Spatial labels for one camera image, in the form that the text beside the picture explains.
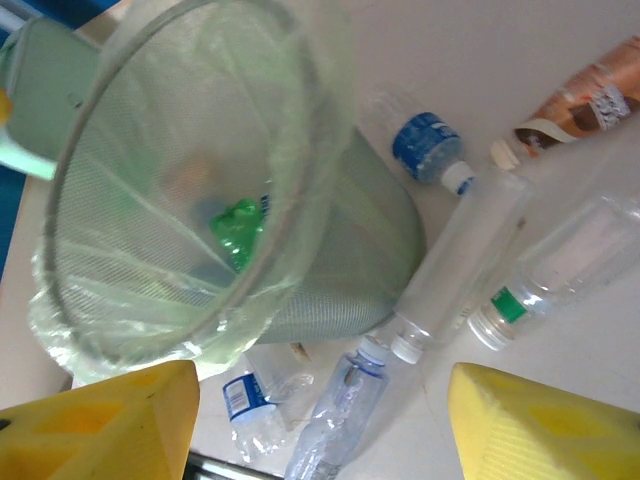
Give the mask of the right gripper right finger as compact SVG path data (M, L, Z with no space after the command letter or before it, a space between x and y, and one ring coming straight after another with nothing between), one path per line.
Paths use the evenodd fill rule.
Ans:
M504 371L454 365L448 411L467 479L636 479L639 415Z

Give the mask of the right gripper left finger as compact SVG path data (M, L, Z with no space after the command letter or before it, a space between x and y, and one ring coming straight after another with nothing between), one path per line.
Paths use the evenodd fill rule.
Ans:
M180 479L199 409L175 360L1 412L4 479Z

